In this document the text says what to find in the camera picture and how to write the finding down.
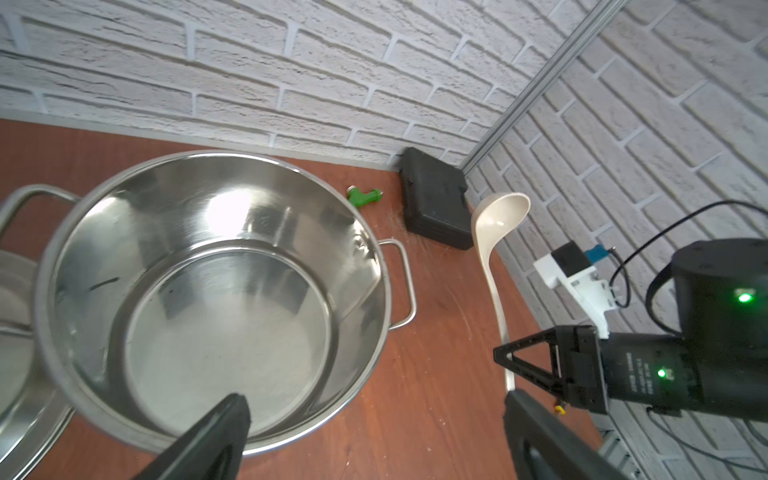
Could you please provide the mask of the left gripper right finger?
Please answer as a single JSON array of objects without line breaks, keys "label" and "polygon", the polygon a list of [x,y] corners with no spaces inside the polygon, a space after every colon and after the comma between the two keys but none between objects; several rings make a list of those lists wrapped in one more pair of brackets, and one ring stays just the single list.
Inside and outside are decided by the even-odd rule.
[{"label": "left gripper right finger", "polygon": [[507,393],[503,423],[519,479],[624,477],[524,390]]}]

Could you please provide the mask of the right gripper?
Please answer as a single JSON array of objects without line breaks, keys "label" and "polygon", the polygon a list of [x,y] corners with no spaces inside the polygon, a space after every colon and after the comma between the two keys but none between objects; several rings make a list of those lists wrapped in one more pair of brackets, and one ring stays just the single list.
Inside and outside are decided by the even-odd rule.
[{"label": "right gripper", "polygon": [[[515,353],[546,343],[547,371]],[[663,413],[703,405],[700,379],[682,339],[667,335],[614,333],[557,326],[493,349],[494,362],[565,403],[606,414],[611,399],[651,406]]]}]

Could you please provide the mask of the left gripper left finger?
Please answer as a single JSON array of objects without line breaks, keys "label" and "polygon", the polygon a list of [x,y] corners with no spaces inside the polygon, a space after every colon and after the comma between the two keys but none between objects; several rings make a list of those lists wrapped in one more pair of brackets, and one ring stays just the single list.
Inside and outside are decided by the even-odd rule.
[{"label": "left gripper left finger", "polygon": [[247,399],[229,394],[134,479],[235,479],[250,423]]}]

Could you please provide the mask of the stainless steel pot lid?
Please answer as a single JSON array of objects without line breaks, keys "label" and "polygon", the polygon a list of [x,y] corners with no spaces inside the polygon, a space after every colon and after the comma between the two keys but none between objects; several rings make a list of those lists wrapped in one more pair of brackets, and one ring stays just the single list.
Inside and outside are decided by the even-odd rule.
[{"label": "stainless steel pot lid", "polygon": [[44,458],[74,410],[36,352],[31,297],[37,264],[1,253],[1,477],[23,479]]}]

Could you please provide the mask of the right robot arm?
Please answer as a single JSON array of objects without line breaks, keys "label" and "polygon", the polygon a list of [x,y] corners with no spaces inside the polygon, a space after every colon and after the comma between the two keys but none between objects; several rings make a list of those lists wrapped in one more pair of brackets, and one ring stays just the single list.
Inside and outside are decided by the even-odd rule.
[{"label": "right robot arm", "polygon": [[767,419],[767,242],[694,242],[646,294],[675,287],[676,334],[557,326],[493,351],[494,360],[561,402],[604,414],[611,399],[660,414],[682,410]]}]

